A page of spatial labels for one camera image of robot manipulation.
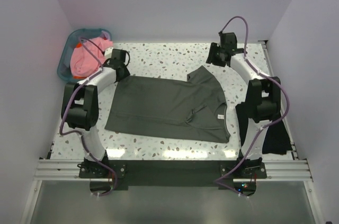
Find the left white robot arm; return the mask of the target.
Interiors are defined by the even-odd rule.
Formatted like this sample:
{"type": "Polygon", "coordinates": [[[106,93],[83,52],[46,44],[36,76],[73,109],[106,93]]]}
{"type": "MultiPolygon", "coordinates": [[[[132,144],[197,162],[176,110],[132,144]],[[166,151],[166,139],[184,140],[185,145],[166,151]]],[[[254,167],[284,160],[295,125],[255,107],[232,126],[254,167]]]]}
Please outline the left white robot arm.
{"type": "Polygon", "coordinates": [[[70,134],[79,136],[85,159],[93,162],[91,171],[97,177],[105,177],[110,171],[109,163],[103,160],[106,157],[106,150],[96,128],[99,119],[99,93],[130,76],[128,51],[107,48],[104,58],[103,62],[97,60],[98,69],[88,77],[65,85],[59,127],[61,136],[70,134]]]}

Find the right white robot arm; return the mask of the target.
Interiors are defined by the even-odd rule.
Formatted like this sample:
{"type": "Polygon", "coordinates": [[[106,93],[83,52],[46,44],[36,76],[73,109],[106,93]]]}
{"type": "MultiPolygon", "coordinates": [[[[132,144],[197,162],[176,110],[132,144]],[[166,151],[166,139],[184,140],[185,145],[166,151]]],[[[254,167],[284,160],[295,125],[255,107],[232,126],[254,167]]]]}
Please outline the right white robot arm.
{"type": "Polygon", "coordinates": [[[254,65],[243,48],[237,47],[233,32],[219,32],[220,42],[211,43],[206,63],[232,68],[247,84],[245,101],[236,106],[241,153],[246,159],[236,164],[236,172],[247,178],[255,171],[250,160],[262,158],[268,126],[280,113],[280,80],[254,65]]]}

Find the dark green t-shirt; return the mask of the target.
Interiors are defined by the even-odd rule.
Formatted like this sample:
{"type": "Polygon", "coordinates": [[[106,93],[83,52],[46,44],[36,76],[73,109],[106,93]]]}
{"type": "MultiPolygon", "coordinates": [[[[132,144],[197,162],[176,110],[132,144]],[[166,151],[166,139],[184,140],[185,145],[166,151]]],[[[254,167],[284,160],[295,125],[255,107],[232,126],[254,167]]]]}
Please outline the dark green t-shirt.
{"type": "Polygon", "coordinates": [[[105,129],[226,144],[230,135],[218,118],[225,107],[224,90],[203,66],[186,81],[128,76],[117,84],[105,129]]]}

